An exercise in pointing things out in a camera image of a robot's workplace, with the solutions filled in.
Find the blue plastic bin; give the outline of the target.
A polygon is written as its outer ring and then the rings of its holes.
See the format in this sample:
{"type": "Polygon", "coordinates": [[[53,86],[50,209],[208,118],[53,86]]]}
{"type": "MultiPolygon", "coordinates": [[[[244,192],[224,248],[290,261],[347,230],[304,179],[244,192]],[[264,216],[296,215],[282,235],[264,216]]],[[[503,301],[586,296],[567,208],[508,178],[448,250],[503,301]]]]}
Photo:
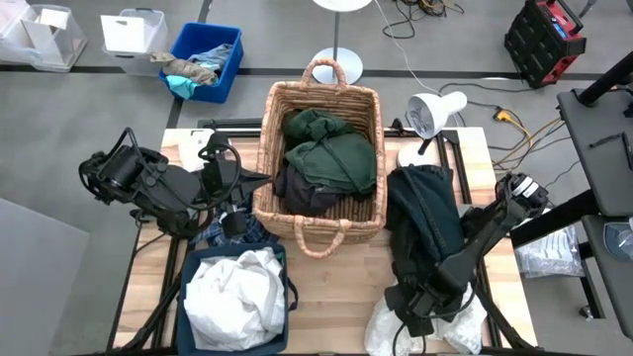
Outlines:
{"type": "MultiPolygon", "coordinates": [[[[177,58],[188,60],[192,54],[201,53],[222,44],[233,45],[233,48],[223,70],[215,71],[219,79],[214,85],[200,84],[193,97],[189,100],[212,103],[224,103],[226,101],[244,54],[241,42],[241,30],[236,27],[188,23],[183,27],[172,50],[165,51],[173,54],[177,58]]],[[[159,69],[159,78],[167,86],[165,79],[167,75],[161,71],[160,66],[159,69]]],[[[170,92],[174,97],[181,98],[172,91],[170,92]]]]}

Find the black garment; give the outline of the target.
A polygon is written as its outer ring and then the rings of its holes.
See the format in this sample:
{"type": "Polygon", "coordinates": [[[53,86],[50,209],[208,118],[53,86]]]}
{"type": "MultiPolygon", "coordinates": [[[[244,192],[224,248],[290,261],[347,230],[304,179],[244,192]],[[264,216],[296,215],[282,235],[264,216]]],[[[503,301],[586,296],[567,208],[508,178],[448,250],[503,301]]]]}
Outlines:
{"type": "MultiPolygon", "coordinates": [[[[414,231],[409,220],[402,220],[393,225],[390,247],[393,256],[392,271],[397,278],[396,285],[403,289],[415,290],[418,283],[434,268],[435,260],[426,251],[423,238],[414,231]]],[[[396,312],[401,321],[415,317],[396,312]]]]}

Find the low grey desk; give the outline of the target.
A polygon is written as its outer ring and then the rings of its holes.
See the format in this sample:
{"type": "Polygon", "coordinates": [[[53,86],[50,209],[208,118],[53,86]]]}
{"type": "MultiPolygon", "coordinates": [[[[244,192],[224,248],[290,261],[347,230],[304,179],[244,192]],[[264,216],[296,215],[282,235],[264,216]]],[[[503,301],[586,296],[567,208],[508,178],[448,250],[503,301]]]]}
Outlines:
{"type": "Polygon", "coordinates": [[[607,251],[603,240],[606,223],[629,223],[629,220],[585,216],[581,222],[593,252],[593,258],[587,259],[595,261],[622,333],[633,341],[633,262],[615,258],[607,251]]]}

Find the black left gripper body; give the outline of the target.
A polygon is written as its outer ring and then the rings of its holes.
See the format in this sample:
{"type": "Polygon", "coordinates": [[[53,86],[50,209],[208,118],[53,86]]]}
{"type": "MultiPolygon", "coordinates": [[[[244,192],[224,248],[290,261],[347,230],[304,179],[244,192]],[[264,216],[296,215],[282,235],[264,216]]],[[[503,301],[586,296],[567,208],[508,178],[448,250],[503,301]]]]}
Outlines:
{"type": "Polygon", "coordinates": [[[224,201],[234,189],[240,173],[235,160],[213,158],[204,164],[201,173],[203,186],[213,203],[224,201]]]}

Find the black metal table frame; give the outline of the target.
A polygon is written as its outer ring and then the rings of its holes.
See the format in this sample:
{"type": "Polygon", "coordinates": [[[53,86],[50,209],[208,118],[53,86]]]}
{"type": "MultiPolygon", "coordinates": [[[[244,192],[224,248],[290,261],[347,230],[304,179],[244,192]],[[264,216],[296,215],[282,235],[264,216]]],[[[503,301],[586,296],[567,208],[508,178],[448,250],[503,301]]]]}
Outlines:
{"type": "MultiPolygon", "coordinates": [[[[485,206],[494,199],[496,176],[483,129],[449,129],[426,155],[432,163],[447,164],[454,170],[458,202],[485,206]]],[[[299,305],[290,314],[286,353],[363,353],[365,329],[374,305],[393,280],[387,235],[380,233],[365,243],[343,244],[322,260],[306,256],[293,240],[284,245],[290,278],[299,291],[299,305]]],[[[134,338],[181,269],[189,249],[186,241],[172,240],[152,222],[139,228],[108,352],[134,338]]],[[[502,240],[484,263],[482,288],[520,336],[536,344],[511,242],[502,240]]]]}

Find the large clear plastic bin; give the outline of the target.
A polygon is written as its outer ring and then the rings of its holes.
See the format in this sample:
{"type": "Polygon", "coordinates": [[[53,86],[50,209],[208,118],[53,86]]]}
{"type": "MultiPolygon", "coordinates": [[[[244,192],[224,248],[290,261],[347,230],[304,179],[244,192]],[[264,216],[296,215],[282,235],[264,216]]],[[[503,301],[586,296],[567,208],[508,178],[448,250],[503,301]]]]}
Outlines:
{"type": "Polygon", "coordinates": [[[26,0],[0,0],[0,61],[25,63],[40,71],[68,72],[86,44],[87,39],[69,8],[48,4],[30,5],[26,0]],[[28,20],[34,15],[33,6],[60,8],[69,12],[67,31],[70,53],[64,65],[38,61],[35,48],[22,25],[23,20],[28,20]]]}

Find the small clear plastic bin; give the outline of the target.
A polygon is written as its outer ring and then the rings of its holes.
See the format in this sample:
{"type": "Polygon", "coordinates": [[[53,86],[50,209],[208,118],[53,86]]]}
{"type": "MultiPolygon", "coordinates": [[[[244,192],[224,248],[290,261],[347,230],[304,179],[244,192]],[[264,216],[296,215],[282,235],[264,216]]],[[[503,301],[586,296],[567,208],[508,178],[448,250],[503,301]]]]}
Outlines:
{"type": "Polygon", "coordinates": [[[168,49],[168,28],[164,13],[149,8],[130,8],[122,10],[118,16],[144,19],[145,49],[142,52],[116,52],[106,50],[103,44],[102,51],[127,75],[156,76],[159,66],[149,60],[149,55],[168,49]]]}

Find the teal garment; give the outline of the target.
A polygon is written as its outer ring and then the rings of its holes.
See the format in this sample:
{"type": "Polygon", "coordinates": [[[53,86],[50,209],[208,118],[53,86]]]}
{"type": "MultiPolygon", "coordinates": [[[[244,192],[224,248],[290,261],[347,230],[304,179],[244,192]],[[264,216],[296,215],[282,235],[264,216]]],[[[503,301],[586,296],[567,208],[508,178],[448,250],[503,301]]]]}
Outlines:
{"type": "Polygon", "coordinates": [[[184,76],[167,75],[165,79],[169,90],[185,100],[191,99],[200,86],[199,83],[184,76]]]}

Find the clear plastic bag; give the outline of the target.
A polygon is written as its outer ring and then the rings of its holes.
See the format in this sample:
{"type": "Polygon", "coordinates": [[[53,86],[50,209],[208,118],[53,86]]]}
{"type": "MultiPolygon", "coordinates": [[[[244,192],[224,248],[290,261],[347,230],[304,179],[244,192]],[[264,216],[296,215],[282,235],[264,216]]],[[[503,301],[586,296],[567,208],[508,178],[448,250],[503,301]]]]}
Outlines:
{"type": "Polygon", "coordinates": [[[514,250],[520,274],[526,279],[585,275],[573,225],[514,250]]]}

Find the black desk stand beam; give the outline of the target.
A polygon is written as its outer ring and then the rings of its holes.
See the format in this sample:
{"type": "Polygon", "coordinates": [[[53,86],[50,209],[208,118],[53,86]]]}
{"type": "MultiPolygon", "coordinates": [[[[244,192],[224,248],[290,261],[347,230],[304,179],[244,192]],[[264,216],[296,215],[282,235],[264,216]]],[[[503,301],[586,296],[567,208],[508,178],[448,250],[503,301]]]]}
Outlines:
{"type": "MultiPolygon", "coordinates": [[[[576,223],[584,216],[597,215],[598,213],[599,207],[594,193],[592,190],[587,190],[550,210],[548,213],[514,228],[509,233],[512,247],[521,247],[551,232],[576,223]]],[[[588,303],[579,310],[579,314],[589,318],[605,318],[602,304],[586,264],[587,258],[593,258],[592,249],[587,242],[583,242],[580,244],[579,250],[581,265],[585,272],[580,281],[588,303]]]]}

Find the white flat box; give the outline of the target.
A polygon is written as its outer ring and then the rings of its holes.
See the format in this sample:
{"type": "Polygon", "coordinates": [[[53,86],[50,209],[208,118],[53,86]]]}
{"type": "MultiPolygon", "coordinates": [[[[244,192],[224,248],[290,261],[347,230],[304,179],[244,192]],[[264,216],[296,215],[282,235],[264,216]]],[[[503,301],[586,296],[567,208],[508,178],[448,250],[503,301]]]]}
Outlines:
{"type": "Polygon", "coordinates": [[[116,52],[142,52],[145,49],[144,19],[102,15],[105,48],[116,52]]]}

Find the black pen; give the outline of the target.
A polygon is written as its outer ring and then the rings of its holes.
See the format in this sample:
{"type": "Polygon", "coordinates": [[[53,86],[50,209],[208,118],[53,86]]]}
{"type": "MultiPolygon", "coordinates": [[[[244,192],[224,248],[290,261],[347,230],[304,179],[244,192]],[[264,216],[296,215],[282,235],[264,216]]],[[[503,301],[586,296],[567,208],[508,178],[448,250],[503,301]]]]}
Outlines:
{"type": "Polygon", "coordinates": [[[615,133],[615,134],[611,134],[608,135],[606,137],[600,138],[599,140],[592,142],[588,145],[588,149],[594,149],[600,145],[606,144],[608,142],[614,141],[619,139],[622,136],[623,133],[615,133]]]}

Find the light blue garment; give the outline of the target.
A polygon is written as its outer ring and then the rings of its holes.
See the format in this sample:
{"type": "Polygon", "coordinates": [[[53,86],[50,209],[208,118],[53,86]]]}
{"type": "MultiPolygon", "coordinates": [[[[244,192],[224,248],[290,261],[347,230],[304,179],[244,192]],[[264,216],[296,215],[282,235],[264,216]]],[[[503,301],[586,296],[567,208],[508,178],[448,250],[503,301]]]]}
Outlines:
{"type": "Polygon", "coordinates": [[[192,54],[188,58],[188,61],[214,71],[222,71],[226,65],[232,48],[232,44],[220,44],[210,50],[192,54]]]}

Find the tan garment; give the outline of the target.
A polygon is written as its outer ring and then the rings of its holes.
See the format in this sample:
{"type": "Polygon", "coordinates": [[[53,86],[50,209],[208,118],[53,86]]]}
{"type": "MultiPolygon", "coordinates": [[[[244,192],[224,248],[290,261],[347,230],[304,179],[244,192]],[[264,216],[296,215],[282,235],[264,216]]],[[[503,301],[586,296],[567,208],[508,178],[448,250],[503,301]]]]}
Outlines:
{"type": "Polygon", "coordinates": [[[202,67],[194,62],[180,59],[164,51],[155,51],[149,55],[149,60],[160,66],[165,75],[178,75],[191,79],[198,84],[214,85],[219,79],[214,70],[202,67]]]}

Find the white desk lamp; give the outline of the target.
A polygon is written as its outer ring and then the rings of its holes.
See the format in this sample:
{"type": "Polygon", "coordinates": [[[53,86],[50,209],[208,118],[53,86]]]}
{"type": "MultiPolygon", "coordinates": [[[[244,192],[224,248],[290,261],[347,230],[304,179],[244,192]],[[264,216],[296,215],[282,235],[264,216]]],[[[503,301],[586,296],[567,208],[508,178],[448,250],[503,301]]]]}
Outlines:
{"type": "Polygon", "coordinates": [[[405,118],[422,139],[422,143],[403,146],[397,157],[399,167],[429,165],[427,149],[445,128],[448,118],[467,106],[467,96],[461,91],[438,96],[420,93],[409,98],[405,118]]]}

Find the white lacy garment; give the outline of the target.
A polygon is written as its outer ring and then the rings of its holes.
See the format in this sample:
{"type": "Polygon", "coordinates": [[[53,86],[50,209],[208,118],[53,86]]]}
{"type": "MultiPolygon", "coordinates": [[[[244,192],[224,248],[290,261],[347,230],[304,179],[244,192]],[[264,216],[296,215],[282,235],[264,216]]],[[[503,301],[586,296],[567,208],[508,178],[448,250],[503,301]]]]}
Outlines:
{"type": "MultiPolygon", "coordinates": [[[[483,347],[483,323],[487,315],[479,298],[474,296],[452,321],[432,319],[433,331],[425,339],[412,337],[404,328],[397,340],[396,355],[405,356],[406,352],[421,353],[423,350],[429,352],[431,341],[446,341],[460,353],[479,354],[483,347]]],[[[370,356],[393,356],[393,339],[401,325],[402,322],[388,309],[382,297],[376,302],[365,330],[367,353],[370,356]]]]}

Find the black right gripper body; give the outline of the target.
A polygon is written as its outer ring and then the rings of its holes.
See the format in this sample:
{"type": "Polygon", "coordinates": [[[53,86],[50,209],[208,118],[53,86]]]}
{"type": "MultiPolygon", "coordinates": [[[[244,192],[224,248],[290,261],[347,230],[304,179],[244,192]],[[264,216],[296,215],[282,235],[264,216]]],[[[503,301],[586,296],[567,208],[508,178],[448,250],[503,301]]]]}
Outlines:
{"type": "Polygon", "coordinates": [[[462,309],[463,295],[474,269],[475,258],[467,251],[437,262],[426,278],[416,285],[409,311],[419,318],[451,321],[462,309]]]}

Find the black slanted stand pole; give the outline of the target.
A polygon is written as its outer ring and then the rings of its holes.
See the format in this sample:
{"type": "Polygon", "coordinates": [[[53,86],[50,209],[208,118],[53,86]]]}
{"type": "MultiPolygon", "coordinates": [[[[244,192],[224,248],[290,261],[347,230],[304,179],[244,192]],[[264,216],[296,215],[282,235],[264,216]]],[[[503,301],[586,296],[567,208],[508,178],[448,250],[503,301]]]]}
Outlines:
{"type": "Polygon", "coordinates": [[[603,94],[614,86],[633,82],[633,50],[596,79],[587,89],[577,94],[579,102],[592,106],[603,94]]]}

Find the dark green garment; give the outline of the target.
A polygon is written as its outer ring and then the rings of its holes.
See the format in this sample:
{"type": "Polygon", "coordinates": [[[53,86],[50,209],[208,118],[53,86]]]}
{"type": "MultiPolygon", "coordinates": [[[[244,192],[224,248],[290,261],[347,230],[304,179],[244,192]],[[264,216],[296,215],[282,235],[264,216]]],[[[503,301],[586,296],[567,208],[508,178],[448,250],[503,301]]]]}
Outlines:
{"type": "Polygon", "coordinates": [[[329,112],[294,110],[282,119],[284,160],[314,185],[369,194],[377,184],[376,151],[351,124],[329,112]]]}

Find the white cardboard box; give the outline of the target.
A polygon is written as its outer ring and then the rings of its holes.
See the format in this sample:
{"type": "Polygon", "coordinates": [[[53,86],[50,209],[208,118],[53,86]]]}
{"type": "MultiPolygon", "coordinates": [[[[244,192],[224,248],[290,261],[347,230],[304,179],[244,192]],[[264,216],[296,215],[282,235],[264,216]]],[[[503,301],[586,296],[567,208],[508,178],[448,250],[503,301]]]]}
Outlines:
{"type": "Polygon", "coordinates": [[[33,6],[34,15],[23,20],[36,51],[38,61],[51,65],[64,65],[70,53],[68,39],[69,12],[66,9],[33,6]]]}

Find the red and black tool box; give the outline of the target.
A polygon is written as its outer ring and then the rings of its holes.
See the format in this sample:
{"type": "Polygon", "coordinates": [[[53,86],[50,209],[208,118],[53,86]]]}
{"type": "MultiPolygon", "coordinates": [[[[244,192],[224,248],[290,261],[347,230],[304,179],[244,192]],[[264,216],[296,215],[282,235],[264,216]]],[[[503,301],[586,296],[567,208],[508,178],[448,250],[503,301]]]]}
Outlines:
{"type": "Polygon", "coordinates": [[[531,88],[555,84],[586,52],[581,19],[565,0],[525,0],[504,35],[504,47],[531,88]]]}

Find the dark grey garment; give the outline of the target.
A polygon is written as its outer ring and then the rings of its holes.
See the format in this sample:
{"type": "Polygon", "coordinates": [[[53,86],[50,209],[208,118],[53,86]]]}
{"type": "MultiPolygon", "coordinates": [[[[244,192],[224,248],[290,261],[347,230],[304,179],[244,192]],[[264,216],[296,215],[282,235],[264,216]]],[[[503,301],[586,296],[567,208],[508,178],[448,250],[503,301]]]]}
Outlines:
{"type": "Polygon", "coordinates": [[[284,200],[290,213],[306,217],[324,214],[346,196],[335,189],[308,182],[292,165],[285,166],[277,174],[273,186],[274,194],[284,200]]]}

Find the grey side desk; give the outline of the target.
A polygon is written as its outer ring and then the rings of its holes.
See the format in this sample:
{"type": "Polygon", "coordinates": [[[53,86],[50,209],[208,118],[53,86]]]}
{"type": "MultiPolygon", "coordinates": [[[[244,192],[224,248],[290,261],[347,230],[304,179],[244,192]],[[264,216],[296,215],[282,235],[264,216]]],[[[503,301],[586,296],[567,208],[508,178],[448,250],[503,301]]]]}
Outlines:
{"type": "Polygon", "coordinates": [[[633,216],[633,96],[611,91],[592,106],[581,104],[574,92],[560,93],[557,99],[600,212],[633,216]],[[623,133],[619,139],[588,149],[590,143],[618,133],[623,133]]]}

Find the blue plaid garment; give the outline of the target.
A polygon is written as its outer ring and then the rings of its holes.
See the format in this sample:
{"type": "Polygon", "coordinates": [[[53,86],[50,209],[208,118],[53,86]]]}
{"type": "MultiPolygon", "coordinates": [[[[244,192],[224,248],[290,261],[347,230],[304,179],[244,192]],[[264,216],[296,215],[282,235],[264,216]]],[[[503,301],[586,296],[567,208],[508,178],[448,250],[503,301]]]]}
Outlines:
{"type": "Polygon", "coordinates": [[[222,225],[227,212],[224,208],[216,208],[212,223],[190,242],[196,245],[205,240],[209,246],[223,246],[243,243],[275,242],[277,237],[268,231],[252,213],[252,198],[249,197],[237,205],[237,210],[245,215],[246,232],[237,237],[227,237],[222,225]]]}

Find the pale blue round object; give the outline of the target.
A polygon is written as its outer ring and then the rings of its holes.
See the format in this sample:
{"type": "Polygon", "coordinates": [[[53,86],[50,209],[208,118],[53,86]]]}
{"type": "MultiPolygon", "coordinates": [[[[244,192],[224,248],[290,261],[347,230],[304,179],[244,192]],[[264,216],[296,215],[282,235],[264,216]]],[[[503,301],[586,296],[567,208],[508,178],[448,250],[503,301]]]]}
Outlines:
{"type": "Polygon", "coordinates": [[[603,240],[607,251],[615,258],[633,262],[633,228],[628,222],[607,222],[603,240]]]}

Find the dark blue jeans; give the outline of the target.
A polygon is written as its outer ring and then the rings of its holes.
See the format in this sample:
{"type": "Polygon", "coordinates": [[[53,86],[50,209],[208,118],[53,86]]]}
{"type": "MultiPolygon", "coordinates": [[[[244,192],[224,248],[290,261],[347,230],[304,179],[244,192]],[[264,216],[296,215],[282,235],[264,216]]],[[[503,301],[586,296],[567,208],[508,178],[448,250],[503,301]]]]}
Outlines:
{"type": "Polygon", "coordinates": [[[465,244],[452,181],[453,171],[436,165],[400,167],[387,176],[387,230],[408,227],[408,238],[434,261],[465,244]]]}

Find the grey board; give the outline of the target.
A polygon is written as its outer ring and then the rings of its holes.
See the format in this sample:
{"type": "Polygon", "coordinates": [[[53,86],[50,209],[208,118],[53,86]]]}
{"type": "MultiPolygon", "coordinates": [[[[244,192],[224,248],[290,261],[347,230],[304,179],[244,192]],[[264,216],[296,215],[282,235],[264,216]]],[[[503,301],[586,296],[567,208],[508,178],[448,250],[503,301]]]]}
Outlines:
{"type": "Polygon", "coordinates": [[[0,199],[0,356],[47,356],[90,234],[0,199]]]}

